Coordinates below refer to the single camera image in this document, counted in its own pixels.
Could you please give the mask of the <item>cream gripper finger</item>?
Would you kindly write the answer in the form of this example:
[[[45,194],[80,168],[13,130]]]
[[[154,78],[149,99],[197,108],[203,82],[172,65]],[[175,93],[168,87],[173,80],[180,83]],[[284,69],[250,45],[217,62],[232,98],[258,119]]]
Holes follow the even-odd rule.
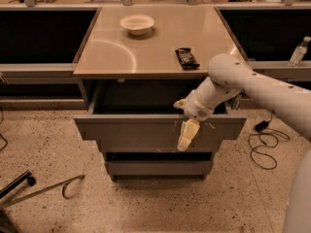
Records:
[[[182,123],[177,145],[179,151],[185,151],[190,146],[199,128],[200,123],[195,119],[188,119]]]
[[[176,101],[176,102],[173,104],[173,107],[176,108],[176,109],[184,109],[184,107],[185,107],[185,102],[186,102],[185,99],[178,100],[178,101]]]

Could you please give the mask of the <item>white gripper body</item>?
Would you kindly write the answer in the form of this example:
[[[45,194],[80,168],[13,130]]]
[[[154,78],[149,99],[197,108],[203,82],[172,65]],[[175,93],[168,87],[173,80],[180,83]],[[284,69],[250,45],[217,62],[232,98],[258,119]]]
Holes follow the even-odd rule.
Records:
[[[184,101],[183,110],[186,117],[204,121],[214,113],[215,99],[209,92],[193,90]]]

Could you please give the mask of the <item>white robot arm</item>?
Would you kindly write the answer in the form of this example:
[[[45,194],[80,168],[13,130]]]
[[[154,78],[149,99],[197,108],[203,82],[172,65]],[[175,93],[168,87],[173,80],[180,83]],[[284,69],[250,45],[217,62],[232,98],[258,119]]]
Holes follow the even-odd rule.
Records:
[[[311,139],[311,91],[255,72],[230,54],[214,56],[208,77],[174,107],[188,118],[182,123],[178,149],[186,150],[207,120],[224,101],[243,92],[284,121],[305,139]],[[311,233],[311,150],[297,168],[282,233]]]

